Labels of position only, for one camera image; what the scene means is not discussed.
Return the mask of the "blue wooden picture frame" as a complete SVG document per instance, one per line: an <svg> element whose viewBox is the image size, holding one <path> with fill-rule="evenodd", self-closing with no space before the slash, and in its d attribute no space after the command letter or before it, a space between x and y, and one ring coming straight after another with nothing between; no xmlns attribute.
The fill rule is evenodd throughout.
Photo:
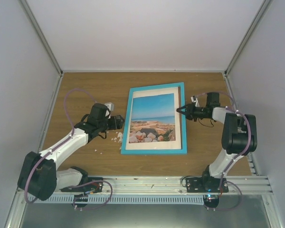
<svg viewBox="0 0 285 228"><path fill-rule="evenodd" d="M187 154L186 120L177 112L184 104L183 82L131 88L121 154Z"/></svg>

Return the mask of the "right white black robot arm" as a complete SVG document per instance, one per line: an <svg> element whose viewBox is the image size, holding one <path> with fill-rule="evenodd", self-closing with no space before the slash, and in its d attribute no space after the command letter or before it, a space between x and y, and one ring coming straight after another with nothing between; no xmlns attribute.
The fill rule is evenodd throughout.
<svg viewBox="0 0 285 228"><path fill-rule="evenodd" d="M223 124L222 150L215 161L208 165L201 177L186 177L187 192L228 192L227 173L241 158L257 148L256 117L243 114L232 107L221 106L220 92L206 93L206 105L199 106L198 95L191 103L176 109L190 121L209 119Z"/></svg>

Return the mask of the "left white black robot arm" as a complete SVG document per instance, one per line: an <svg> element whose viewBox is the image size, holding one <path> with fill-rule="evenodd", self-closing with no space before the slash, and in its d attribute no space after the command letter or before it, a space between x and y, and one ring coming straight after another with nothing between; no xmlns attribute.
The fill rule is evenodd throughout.
<svg viewBox="0 0 285 228"><path fill-rule="evenodd" d="M23 162L18 187L24 190L27 203L29 195L36 200L47 200L55 191L65 188L83 192L88 188L88 179L79 168L59 171L60 165L81 147L94 138L106 139L107 131L122 129L125 122L121 115L112 116L113 103L92 106L80 122L60 141L41 152L29 152Z"/></svg>

